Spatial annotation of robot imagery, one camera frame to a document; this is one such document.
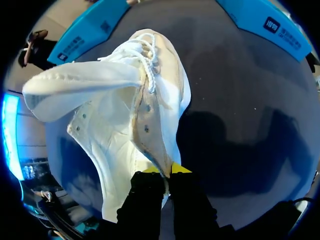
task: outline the white shoelace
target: white shoelace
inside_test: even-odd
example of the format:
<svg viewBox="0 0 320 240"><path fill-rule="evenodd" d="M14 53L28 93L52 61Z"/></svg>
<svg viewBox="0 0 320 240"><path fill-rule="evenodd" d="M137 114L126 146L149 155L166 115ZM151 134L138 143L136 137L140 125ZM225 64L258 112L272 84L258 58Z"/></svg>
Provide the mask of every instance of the white shoelace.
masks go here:
<svg viewBox="0 0 320 240"><path fill-rule="evenodd" d="M142 39L145 36L149 36L151 38L151 44ZM142 44L144 44L149 50L147 57L142 55ZM154 93L156 89L156 83L153 67L157 60L155 36L151 33L143 33L137 38L129 39L128 41L119 45L109 56L99 57L97 60L119 62L121 59L125 58L137 59L142 63L149 81L149 92L151 94Z"/></svg>

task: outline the shoe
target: shoe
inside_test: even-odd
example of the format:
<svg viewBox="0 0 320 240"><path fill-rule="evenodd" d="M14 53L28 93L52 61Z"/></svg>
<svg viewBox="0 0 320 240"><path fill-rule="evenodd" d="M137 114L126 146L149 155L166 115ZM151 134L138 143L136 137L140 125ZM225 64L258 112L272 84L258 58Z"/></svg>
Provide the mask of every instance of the shoe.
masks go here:
<svg viewBox="0 0 320 240"><path fill-rule="evenodd" d="M42 72L25 84L23 95L45 122L79 107L67 132L97 168L102 217L116 223L135 172L154 164L169 178L172 162L181 164L176 133L191 91L175 48L151 29L98 60Z"/></svg>

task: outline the table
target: table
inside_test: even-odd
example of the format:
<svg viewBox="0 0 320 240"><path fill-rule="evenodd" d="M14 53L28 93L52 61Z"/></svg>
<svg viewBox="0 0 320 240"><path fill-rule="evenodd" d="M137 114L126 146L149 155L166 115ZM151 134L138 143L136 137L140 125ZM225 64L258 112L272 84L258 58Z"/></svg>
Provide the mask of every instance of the table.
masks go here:
<svg viewBox="0 0 320 240"><path fill-rule="evenodd" d="M307 61L299 63L268 40L239 30L214 0L138 4L107 42L78 61L109 55L143 28L160 32L173 43L188 75L192 99L177 133L181 161L201 176L220 226L232 224L239 229L277 202L303 197L320 153L320 107ZM94 203L98 210L98 174L68 138L69 120L70 115L46 125L47 145L52 149L49 161L53 162L50 155L58 148L62 158L55 161L68 165L57 172L52 169L56 162L50 167L75 200L80 193L73 188L98 201ZM63 136L54 134L58 127ZM82 176L88 181L79 186L75 181ZM88 187L91 182L94 190ZM170 202L162 210L161 238L173 239Z"/></svg>

